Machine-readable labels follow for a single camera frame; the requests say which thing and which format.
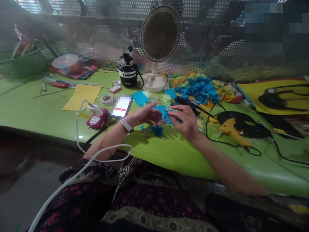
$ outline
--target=watch strap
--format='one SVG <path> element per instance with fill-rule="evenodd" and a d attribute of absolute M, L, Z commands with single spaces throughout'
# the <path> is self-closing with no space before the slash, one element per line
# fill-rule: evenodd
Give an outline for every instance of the watch strap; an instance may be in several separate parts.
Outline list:
<path fill-rule="evenodd" d="M 128 122 L 124 118 L 120 119 L 120 122 L 130 134 L 133 133 L 134 129 L 128 124 Z"/>

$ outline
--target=plastic container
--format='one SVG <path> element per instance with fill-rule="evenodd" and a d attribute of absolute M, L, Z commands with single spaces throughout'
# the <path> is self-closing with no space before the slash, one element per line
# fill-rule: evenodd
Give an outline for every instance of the plastic container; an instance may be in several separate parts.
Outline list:
<path fill-rule="evenodd" d="M 52 65 L 66 74 L 79 74 L 82 71 L 78 56 L 72 54 L 59 56 L 52 62 Z"/>
<path fill-rule="evenodd" d="M 26 78 L 46 70 L 47 62 L 39 48 L 11 59 L 13 51 L 14 49 L 0 51 L 0 74 L 6 78 Z"/>

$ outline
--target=green basket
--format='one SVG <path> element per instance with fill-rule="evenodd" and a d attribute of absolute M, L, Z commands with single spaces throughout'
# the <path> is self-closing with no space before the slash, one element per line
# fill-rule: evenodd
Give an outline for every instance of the green basket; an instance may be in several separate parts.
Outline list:
<path fill-rule="evenodd" d="M 14 49 L 0 52 L 0 74 L 7 78 L 25 78 L 44 71 L 47 68 L 45 57 L 38 48 L 35 51 L 11 59 Z"/>

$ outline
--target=fan grille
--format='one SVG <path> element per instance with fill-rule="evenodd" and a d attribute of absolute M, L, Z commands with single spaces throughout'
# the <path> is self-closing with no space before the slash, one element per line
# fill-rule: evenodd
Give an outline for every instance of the fan grille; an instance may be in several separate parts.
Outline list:
<path fill-rule="evenodd" d="M 154 8 L 141 30 L 141 45 L 145 56 L 153 62 L 165 61 L 176 50 L 180 34 L 178 13 L 170 6 Z"/>

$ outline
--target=smartphone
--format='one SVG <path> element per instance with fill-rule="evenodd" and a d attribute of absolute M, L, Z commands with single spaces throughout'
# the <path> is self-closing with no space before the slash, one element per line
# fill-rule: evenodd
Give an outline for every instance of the smartphone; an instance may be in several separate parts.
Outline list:
<path fill-rule="evenodd" d="M 119 99 L 117 99 L 115 108 L 112 110 L 110 115 L 113 118 L 123 118 L 127 115 L 127 112 L 130 110 L 130 106 L 132 103 L 132 96 L 121 95 Z"/>

